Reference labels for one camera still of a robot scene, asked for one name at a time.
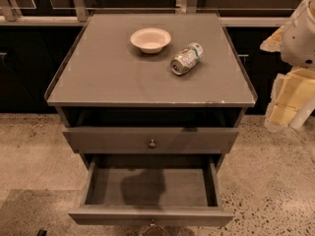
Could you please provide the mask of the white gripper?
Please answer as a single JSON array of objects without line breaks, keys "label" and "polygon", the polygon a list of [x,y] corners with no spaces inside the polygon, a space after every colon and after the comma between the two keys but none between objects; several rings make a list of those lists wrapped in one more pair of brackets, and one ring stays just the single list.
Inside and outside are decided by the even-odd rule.
[{"label": "white gripper", "polygon": [[[284,26],[279,27],[260,45],[267,52],[280,52]],[[315,95],[315,70],[293,67],[286,75],[277,74],[266,111],[265,127],[270,132],[291,128],[296,113]]]}]

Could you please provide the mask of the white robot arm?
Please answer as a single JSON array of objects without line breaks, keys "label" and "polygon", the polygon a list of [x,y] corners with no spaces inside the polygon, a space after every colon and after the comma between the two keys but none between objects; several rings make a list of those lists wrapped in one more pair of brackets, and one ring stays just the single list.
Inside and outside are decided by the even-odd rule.
[{"label": "white robot arm", "polygon": [[291,66],[274,80],[264,125],[274,133],[299,129],[315,108],[315,0],[303,0],[260,49],[279,52]]}]

